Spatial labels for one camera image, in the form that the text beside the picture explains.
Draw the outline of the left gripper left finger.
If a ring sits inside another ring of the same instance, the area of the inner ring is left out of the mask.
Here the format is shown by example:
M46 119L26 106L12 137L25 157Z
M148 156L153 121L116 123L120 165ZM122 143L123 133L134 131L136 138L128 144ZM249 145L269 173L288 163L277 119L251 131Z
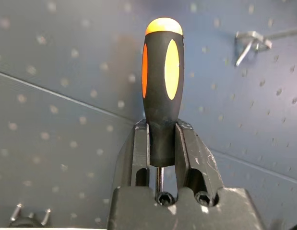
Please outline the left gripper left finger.
M118 154L117 187L149 186L150 136L145 119L137 122Z

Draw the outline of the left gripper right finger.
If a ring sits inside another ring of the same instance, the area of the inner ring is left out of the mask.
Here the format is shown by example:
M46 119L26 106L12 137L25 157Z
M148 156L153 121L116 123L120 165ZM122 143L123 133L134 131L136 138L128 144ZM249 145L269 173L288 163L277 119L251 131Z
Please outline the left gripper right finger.
M192 125L179 119L175 126L175 173L178 190L191 189L201 204L216 204L224 186L215 158Z

